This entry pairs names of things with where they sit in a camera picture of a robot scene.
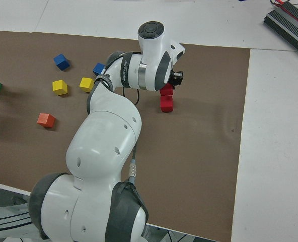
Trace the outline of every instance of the white robotic arm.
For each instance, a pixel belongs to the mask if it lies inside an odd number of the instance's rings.
[[[157,91],[185,49],[159,22],[138,31],[142,54],[116,52],[98,75],[87,101],[88,117],[66,153],[72,175],[50,174],[31,193],[29,215],[42,239],[53,242],[140,242],[148,218],[122,167],[141,130],[137,108],[117,87]]]

